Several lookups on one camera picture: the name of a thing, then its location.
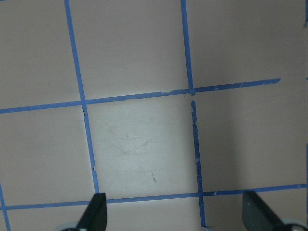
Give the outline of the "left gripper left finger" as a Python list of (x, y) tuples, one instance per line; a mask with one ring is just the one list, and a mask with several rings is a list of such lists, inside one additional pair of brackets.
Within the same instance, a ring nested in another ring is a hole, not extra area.
[(57, 231), (105, 231), (107, 227), (107, 200), (105, 193), (96, 193), (90, 200), (78, 223), (63, 225)]

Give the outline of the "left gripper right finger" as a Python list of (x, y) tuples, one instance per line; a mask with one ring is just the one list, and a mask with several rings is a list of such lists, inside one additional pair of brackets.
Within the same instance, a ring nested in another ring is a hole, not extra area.
[(295, 222), (285, 223), (255, 191), (245, 191), (242, 197), (242, 222), (248, 231), (306, 231)]

